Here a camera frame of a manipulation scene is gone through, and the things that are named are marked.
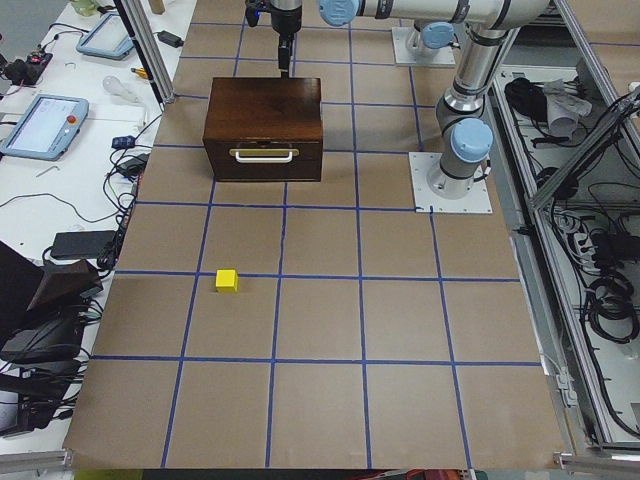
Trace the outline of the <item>white drawer handle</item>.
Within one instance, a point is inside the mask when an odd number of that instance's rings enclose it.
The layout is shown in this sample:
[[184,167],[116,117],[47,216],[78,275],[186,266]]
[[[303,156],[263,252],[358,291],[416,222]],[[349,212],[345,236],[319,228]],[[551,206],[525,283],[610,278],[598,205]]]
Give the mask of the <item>white drawer handle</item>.
[[288,164],[299,154],[299,150],[294,148],[235,148],[229,150],[229,155],[240,164]]

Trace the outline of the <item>yellow cube block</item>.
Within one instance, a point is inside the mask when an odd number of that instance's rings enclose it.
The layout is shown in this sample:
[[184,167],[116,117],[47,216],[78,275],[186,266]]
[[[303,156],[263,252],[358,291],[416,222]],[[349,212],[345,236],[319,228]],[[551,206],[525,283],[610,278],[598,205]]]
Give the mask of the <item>yellow cube block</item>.
[[215,275],[215,289],[219,293],[236,293],[239,288],[239,274],[236,269],[218,269]]

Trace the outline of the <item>dark wooden drawer box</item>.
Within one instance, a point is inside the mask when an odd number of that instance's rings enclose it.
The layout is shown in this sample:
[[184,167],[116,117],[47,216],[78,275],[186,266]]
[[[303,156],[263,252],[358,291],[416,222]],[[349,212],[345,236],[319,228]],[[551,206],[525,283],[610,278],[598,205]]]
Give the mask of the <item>dark wooden drawer box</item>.
[[[215,77],[203,132],[221,182],[319,182],[323,124],[318,78]],[[240,164],[230,149],[298,149],[288,164]]]

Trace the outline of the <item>dark wooden wedge block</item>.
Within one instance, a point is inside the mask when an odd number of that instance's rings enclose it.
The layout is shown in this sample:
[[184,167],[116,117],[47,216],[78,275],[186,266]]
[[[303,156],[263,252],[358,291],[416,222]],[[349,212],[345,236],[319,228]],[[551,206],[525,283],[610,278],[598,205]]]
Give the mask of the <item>dark wooden wedge block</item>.
[[27,307],[28,312],[53,308],[75,297],[87,298],[103,290],[98,270],[87,260],[71,264],[46,264],[44,276]]

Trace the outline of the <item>black power adapter brick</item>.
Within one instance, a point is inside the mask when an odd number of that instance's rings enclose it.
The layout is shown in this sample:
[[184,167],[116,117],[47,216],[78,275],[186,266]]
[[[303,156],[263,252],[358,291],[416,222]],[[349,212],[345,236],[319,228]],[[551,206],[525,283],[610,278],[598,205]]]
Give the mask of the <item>black power adapter brick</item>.
[[156,36],[161,43],[171,46],[172,48],[179,48],[184,45],[184,40],[180,36],[166,30],[157,32]]

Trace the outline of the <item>blue teach pendant far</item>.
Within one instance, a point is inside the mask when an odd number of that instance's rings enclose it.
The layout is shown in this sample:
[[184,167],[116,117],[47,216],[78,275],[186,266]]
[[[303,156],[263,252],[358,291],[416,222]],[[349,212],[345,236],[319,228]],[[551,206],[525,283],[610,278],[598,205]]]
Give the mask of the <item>blue teach pendant far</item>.
[[110,60],[122,60],[133,48],[121,17],[114,12],[104,14],[76,45],[81,54]]

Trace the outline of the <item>blue teach pendant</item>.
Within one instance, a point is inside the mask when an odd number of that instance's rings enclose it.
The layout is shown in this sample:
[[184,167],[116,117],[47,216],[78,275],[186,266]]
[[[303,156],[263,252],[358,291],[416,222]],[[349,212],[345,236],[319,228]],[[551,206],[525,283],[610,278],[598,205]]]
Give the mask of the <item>blue teach pendant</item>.
[[39,94],[1,143],[1,154],[57,161],[79,133],[89,113],[84,98]]
[[81,54],[110,60],[122,60],[133,48],[121,17],[114,12],[104,14],[76,45]]

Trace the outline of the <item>clear light bulb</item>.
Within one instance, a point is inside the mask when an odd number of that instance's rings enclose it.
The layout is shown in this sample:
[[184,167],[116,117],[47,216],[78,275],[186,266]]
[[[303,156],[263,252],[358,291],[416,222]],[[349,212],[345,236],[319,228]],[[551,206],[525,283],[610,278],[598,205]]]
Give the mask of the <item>clear light bulb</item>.
[[140,103],[140,98],[115,76],[105,76],[102,80],[104,90],[110,95],[120,97],[130,103]]

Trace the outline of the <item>small blue black device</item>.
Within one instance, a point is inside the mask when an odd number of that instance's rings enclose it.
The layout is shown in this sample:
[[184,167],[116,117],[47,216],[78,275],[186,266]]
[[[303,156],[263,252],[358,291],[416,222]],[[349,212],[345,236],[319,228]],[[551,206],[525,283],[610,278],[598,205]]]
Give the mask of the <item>small blue black device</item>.
[[111,141],[111,148],[114,150],[126,150],[133,148],[136,145],[136,138],[134,136],[117,136]]

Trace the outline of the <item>blue teach pendant near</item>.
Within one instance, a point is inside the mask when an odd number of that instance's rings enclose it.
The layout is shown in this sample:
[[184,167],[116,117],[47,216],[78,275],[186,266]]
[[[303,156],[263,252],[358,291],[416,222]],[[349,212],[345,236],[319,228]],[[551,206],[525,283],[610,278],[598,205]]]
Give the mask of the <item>blue teach pendant near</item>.
[[39,94],[1,143],[1,154],[57,161],[79,133],[89,113],[84,98]]

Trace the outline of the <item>black flat power brick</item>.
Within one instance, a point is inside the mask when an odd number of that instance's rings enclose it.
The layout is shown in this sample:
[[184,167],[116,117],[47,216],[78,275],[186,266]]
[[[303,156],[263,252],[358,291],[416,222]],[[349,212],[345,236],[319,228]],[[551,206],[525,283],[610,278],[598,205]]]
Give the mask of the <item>black flat power brick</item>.
[[59,232],[50,255],[58,260],[97,259],[112,244],[114,230]]

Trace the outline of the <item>aluminium frame post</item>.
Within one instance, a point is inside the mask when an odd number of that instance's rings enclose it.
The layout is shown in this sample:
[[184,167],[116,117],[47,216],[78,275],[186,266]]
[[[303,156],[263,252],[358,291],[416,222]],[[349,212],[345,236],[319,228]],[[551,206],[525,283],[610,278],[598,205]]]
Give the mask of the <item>aluminium frame post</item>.
[[174,88],[142,3],[138,0],[114,0],[114,5],[147,73],[157,102],[162,105],[173,103]]

